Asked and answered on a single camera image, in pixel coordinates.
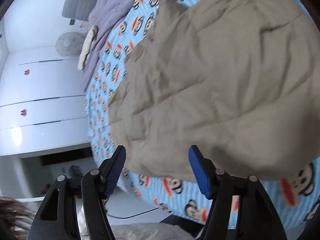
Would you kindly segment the white wardrobe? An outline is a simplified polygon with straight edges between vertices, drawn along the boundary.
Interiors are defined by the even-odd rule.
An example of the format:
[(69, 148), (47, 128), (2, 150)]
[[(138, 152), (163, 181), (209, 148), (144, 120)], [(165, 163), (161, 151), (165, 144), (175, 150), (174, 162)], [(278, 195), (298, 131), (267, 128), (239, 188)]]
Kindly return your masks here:
[(1, 75), (1, 155), (87, 145), (78, 57), (53, 46), (22, 55), (9, 56)]

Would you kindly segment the cream folded garment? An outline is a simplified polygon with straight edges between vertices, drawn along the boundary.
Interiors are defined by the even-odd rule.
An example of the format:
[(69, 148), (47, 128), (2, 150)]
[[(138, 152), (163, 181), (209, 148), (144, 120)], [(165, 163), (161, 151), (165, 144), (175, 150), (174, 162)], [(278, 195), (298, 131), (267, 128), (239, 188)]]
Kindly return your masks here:
[(84, 40), (82, 51), (79, 56), (79, 62), (78, 62), (79, 71), (83, 72), (85, 69), (86, 61), (88, 59), (89, 53), (91, 52), (94, 46), (95, 40), (97, 38), (97, 33), (98, 33), (98, 27), (96, 25), (92, 25)]

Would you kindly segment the beige puffer jacket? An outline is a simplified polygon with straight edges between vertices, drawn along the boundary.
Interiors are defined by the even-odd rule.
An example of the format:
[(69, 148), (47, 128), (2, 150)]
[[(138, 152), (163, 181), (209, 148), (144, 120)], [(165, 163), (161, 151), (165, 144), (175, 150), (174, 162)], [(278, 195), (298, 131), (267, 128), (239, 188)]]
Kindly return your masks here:
[(192, 181), (192, 145), (261, 180), (319, 157), (319, 31), (293, 0), (160, 0), (125, 67), (108, 113), (132, 172)]

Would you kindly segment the purple duvet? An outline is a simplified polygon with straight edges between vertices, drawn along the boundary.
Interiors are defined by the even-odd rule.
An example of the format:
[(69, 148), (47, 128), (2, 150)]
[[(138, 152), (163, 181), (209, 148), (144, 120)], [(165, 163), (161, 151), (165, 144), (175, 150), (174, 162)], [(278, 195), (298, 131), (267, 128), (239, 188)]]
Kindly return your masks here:
[(97, 65), (101, 62), (103, 49), (110, 31), (126, 17), (134, 0), (97, 0), (89, 15), (88, 27), (98, 28), (95, 42), (88, 55), (83, 73), (83, 88), (87, 90)]

